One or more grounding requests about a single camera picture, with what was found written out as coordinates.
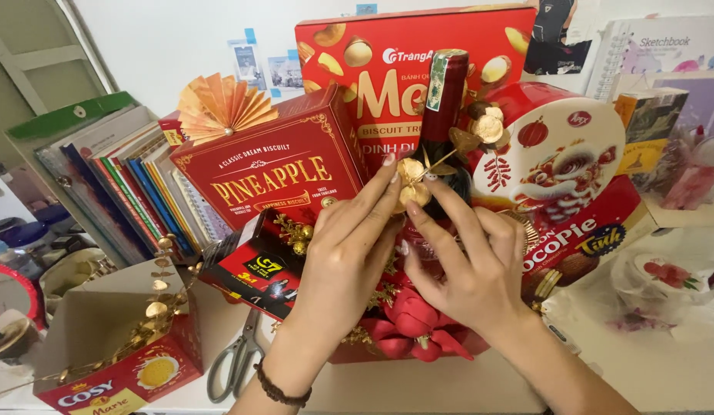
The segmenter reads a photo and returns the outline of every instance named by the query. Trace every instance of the orange paper fan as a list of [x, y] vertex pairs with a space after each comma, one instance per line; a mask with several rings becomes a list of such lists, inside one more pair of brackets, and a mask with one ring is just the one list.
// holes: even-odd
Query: orange paper fan
[[178, 108], [183, 132], [194, 145], [233, 135], [277, 118], [277, 108], [270, 106], [265, 93], [257, 87], [249, 90], [247, 81], [220, 73], [199, 76], [180, 93]]

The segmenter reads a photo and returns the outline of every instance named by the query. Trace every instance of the spiral notebook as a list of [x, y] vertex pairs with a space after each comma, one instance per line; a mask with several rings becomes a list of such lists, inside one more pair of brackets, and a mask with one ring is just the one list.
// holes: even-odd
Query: spiral notebook
[[714, 16], [636, 18], [608, 23], [586, 96], [616, 99], [620, 75], [714, 71]]

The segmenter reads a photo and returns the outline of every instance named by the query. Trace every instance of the bracelet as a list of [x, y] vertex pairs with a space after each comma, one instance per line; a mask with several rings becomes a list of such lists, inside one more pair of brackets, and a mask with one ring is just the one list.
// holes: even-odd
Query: bracelet
[[313, 391], [314, 389], [309, 388], [308, 392], [306, 392], [306, 394], [302, 397], [287, 397], [286, 394], [283, 393], [280, 388], [274, 385], [273, 382], [267, 377], [265, 371], [262, 370], [262, 362], [264, 360], [265, 357], [262, 356], [262, 359], [260, 359], [260, 363], [254, 363], [254, 370], [257, 371], [257, 379], [260, 381], [262, 390], [267, 393], [267, 397], [272, 399], [273, 401], [284, 403], [286, 405], [305, 408], [306, 402], [308, 402], [308, 399], [311, 397], [311, 391]]

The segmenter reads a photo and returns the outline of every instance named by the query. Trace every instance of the hand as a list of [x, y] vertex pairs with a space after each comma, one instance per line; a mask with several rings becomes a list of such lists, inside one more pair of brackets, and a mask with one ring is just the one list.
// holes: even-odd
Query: hand
[[440, 180], [426, 177], [423, 182], [459, 230], [467, 256], [447, 231], [411, 202], [408, 217], [434, 248], [446, 282], [429, 276], [417, 253], [404, 241], [406, 274], [429, 304], [492, 344], [504, 328], [534, 316], [521, 301], [524, 228], [505, 215], [470, 208]]
[[403, 227], [402, 215], [391, 218], [399, 191], [395, 155], [389, 154], [354, 199], [319, 214], [298, 300], [283, 322], [287, 329], [318, 340], [319, 351], [330, 354], [339, 345], [375, 291]]

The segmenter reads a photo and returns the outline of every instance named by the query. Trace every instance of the red wine bottle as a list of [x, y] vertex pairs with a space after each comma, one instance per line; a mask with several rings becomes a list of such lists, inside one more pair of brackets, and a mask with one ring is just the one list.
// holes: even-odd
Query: red wine bottle
[[[452, 152], [454, 146], [449, 139], [449, 128], [457, 124], [457, 117], [462, 107], [465, 78], [469, 67], [469, 54], [464, 50], [443, 49], [432, 56], [429, 67], [429, 83], [426, 91], [426, 108], [421, 120], [421, 134], [414, 154], [410, 157], [426, 167], [423, 150], [426, 149], [428, 161], [435, 165], [440, 159]], [[472, 178], [463, 167], [463, 163], [454, 155], [442, 163], [456, 168], [456, 174], [439, 176], [452, 190], [459, 194], [466, 203], [470, 203]], [[432, 198], [423, 208], [438, 224], [454, 232], [441, 205]], [[420, 251], [424, 260], [436, 259], [433, 250], [411, 223], [404, 232], [406, 240]]]

